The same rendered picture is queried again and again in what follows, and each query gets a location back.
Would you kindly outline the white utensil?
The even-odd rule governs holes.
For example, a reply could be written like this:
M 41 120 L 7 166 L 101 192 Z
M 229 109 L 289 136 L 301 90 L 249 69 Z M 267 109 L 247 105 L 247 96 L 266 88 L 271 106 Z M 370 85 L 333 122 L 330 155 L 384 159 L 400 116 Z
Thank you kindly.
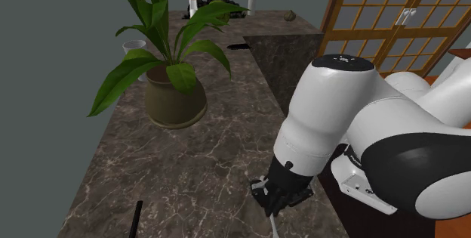
M 260 179 L 260 183 L 257 184 L 257 189 L 261 189 L 263 191 L 263 196 L 268 197 L 269 192 L 266 188 L 266 183 L 268 182 L 268 180 L 265 179 L 264 175 L 261 175 L 259 177 L 259 179 Z M 274 218 L 273 214 L 271 214 L 269 216 L 269 220 L 270 220 L 270 224 L 272 226 L 272 238 L 280 238 L 279 234 L 278 234 L 278 231 L 276 229 L 276 222 L 275 222 L 275 218 Z

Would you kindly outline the black pen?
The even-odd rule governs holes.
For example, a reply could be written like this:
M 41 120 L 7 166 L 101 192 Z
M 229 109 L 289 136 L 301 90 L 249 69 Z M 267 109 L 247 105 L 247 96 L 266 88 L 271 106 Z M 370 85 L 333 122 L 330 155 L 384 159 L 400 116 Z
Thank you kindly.
M 140 220 L 142 207 L 143 207 L 143 200 L 137 201 L 128 238 L 137 238 L 137 230 L 139 227 L 139 220 Z

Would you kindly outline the wooden lattice door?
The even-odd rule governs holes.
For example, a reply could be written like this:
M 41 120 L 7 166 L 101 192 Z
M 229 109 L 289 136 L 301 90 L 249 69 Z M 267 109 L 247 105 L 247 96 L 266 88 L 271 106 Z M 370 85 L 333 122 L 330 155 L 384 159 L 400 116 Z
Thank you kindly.
M 471 23 L 471 0 L 330 0 L 319 54 L 426 76 Z

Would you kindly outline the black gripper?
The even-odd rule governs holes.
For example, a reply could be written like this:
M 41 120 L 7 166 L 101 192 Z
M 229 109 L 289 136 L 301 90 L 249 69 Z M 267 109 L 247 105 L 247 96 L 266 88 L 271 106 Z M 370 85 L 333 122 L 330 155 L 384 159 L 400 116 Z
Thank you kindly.
M 269 166 L 267 179 L 250 181 L 251 195 L 265 208 L 267 217 L 276 217 L 286 206 L 294 207 L 313 195 L 309 183 L 313 176 L 298 175 L 291 171 L 291 162 L 286 168 L 274 156 Z

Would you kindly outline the white cup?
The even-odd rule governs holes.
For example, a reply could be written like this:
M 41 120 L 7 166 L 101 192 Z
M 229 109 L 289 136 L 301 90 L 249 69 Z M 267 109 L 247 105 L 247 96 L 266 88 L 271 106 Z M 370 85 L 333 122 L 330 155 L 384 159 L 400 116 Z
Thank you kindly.
M 136 60 L 137 58 L 147 57 L 147 46 L 144 40 L 130 40 L 125 42 L 123 45 L 123 50 L 125 52 L 125 56 L 123 60 Z M 131 55 L 128 55 L 128 52 L 131 50 L 139 49 L 139 52 L 134 52 Z

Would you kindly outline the green plant in olive pot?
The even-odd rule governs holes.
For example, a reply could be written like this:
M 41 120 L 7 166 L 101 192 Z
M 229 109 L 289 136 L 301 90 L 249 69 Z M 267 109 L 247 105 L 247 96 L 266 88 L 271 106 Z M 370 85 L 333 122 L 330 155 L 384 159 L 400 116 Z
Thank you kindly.
M 123 60 L 104 79 L 94 98 L 89 116 L 97 116 L 113 104 L 138 79 L 147 79 L 144 103 L 149 119 L 161 128 L 187 128 L 206 113 L 205 90 L 192 64 L 185 58 L 193 52 L 210 54 L 226 71 L 229 61 L 223 50 L 208 39 L 194 37 L 205 27 L 220 30 L 227 25 L 221 16 L 243 12 L 244 8 L 226 2 L 213 2 L 198 8 L 187 24 L 169 40 L 170 17 L 168 0 L 127 0 L 140 24 L 133 28 L 156 47 L 161 58 L 147 51 L 147 57 Z

